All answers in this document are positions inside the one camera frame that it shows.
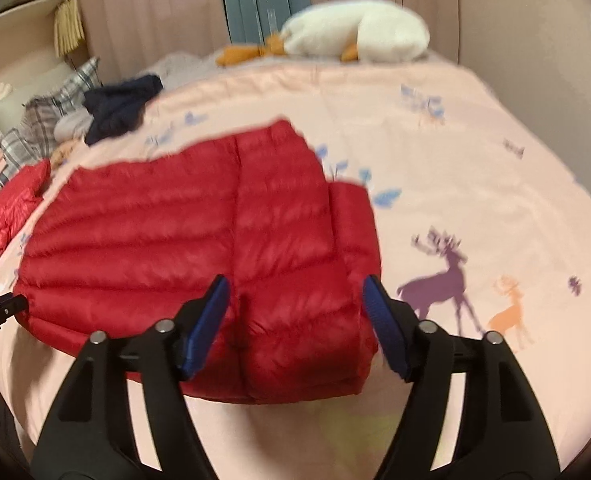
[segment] deer print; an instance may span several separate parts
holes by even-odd
[[[418,278],[398,288],[398,297],[406,301],[415,311],[419,319],[426,319],[429,309],[434,303],[444,303],[453,300],[455,303],[455,317],[457,318],[458,334],[462,333],[462,307],[466,308],[480,334],[484,329],[475,315],[471,302],[466,297],[466,282],[461,264],[467,262],[458,249],[460,241],[447,233],[440,235],[436,229],[431,228],[427,236],[429,246],[424,246],[419,241],[419,235],[413,238],[413,246],[430,255],[440,256],[447,261],[449,268],[445,272],[439,272],[433,276]]]
[[[510,328],[515,328],[517,331],[517,343],[520,345],[520,349],[524,349],[525,346],[522,338],[526,337],[530,344],[533,344],[533,340],[524,324],[522,310],[523,294],[518,286],[519,283],[517,280],[511,276],[502,276],[494,283],[493,287],[496,292],[503,296],[508,296],[509,300],[511,300],[511,306],[493,316],[491,321],[489,321],[489,328],[501,333],[502,336],[505,336],[507,330]]]

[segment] red fabric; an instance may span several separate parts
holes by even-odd
[[[51,177],[48,159],[25,166],[0,190],[0,254],[42,202],[40,189]]]
[[[327,183],[289,123],[152,162],[77,170],[35,226],[21,322],[75,355],[94,330],[140,333],[204,294],[232,300],[190,396],[295,402],[358,393],[377,349],[362,282],[380,273],[367,192]]]

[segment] bed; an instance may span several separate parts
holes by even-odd
[[[0,259],[0,295],[75,168],[157,158],[280,116],[306,137],[329,179],[367,186],[392,296],[417,294],[419,283],[428,316],[451,333],[457,312],[466,336],[479,336],[478,323],[506,333],[562,466],[572,462],[591,437],[591,197],[484,83],[440,59],[259,63],[166,92],[137,132],[79,146],[56,172]],[[427,254],[436,234],[452,240],[456,257]],[[465,289],[446,283],[447,298],[432,298],[422,281],[448,269],[461,271]],[[71,363],[15,320],[0,331],[0,391],[32,442]],[[450,461],[459,425],[463,381],[452,386],[435,466]],[[377,354],[359,396],[273,406],[186,401],[221,478],[357,480],[375,474],[408,392]],[[130,383],[129,393],[138,448],[155,466],[141,387]]]

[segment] pillow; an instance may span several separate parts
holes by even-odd
[[[35,78],[28,85],[14,89],[11,94],[0,100],[0,134],[5,134],[11,128],[18,128],[24,118],[26,106],[35,98],[58,97],[65,102],[68,94],[76,101],[75,108],[82,106],[83,97],[79,97],[76,90],[82,89],[82,94],[91,88],[100,86],[98,78],[98,59],[87,61],[78,71],[62,62],[43,75]]]
[[[339,0],[308,7],[281,31],[289,56],[340,57],[357,43],[360,61],[399,63],[426,52],[431,35],[425,21],[387,0]]]
[[[87,61],[57,92],[34,97],[26,103],[20,131],[40,158],[51,156],[58,145],[54,136],[58,121],[82,108],[84,92],[99,86],[98,59],[94,58]]]
[[[82,107],[84,92],[100,86],[98,59],[86,62],[61,88],[26,103],[19,124],[0,133],[0,147],[6,168],[0,175],[0,189],[23,167],[49,158],[57,147],[55,125],[64,115]]]

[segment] stuffed animal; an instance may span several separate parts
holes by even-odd
[[[230,66],[260,56],[397,63],[424,54],[430,38],[425,21],[410,9],[388,0],[341,0],[298,12],[265,46],[226,48],[217,63]]]

